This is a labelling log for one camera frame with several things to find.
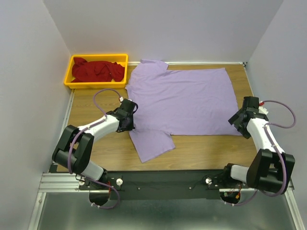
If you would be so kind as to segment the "lavender t shirt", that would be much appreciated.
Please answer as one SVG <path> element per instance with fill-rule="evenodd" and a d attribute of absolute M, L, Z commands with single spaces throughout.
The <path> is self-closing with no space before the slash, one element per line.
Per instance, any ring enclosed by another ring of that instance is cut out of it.
<path fill-rule="evenodd" d="M 173 150 L 173 136 L 238 135 L 228 122 L 238 105 L 224 68 L 169 70 L 143 59 L 126 90 L 138 105 L 130 138 L 141 162 Z"/>

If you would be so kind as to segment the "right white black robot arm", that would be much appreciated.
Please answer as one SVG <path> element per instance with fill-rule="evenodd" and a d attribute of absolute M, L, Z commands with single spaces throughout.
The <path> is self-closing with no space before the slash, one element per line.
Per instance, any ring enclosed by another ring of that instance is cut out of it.
<path fill-rule="evenodd" d="M 257 154 L 249 167 L 227 164 L 223 179 L 278 196 L 287 190 L 295 158 L 277 143 L 264 104 L 258 97 L 244 97 L 242 107 L 228 120 L 244 138 L 253 139 Z"/>

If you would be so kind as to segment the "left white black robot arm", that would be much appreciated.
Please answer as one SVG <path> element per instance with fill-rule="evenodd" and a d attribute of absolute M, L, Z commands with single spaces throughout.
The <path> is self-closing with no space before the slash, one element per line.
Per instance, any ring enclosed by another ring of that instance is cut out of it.
<path fill-rule="evenodd" d="M 96 141 L 104 136 L 134 129 L 133 115 L 138 105 L 129 99 L 120 98 L 120 105 L 113 111 L 104 114 L 100 119 L 87 125 L 64 128 L 55 147 L 52 160 L 68 169 L 70 174 L 78 175 L 80 189 L 104 190 L 111 188 L 120 190 L 122 177 L 109 178 L 107 170 L 90 160 L 92 148 Z"/>

